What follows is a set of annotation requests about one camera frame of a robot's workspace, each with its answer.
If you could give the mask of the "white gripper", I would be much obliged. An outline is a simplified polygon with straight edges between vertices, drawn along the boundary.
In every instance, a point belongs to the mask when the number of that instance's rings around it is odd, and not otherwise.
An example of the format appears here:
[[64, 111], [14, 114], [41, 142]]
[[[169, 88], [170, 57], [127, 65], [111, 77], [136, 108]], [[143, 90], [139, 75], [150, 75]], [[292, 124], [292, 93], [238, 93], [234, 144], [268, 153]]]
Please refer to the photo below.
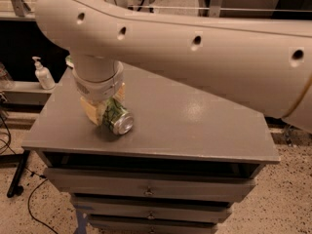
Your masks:
[[103, 122], [106, 110], [104, 100], [114, 97], [120, 103], [125, 102], [123, 71], [124, 66], [120, 61], [109, 61], [88, 71], [81, 71], [77, 67], [72, 70], [77, 91], [82, 95], [80, 104], [89, 120], [97, 126]]

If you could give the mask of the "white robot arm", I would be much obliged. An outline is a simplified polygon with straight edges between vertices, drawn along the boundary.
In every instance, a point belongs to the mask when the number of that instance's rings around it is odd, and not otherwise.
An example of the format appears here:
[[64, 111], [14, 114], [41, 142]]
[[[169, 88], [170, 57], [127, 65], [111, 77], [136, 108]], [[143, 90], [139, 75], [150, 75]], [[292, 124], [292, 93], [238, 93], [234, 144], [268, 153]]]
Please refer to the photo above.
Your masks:
[[150, 14], [127, 0], [37, 0], [35, 18], [90, 100], [113, 96], [129, 64], [312, 132], [309, 20]]

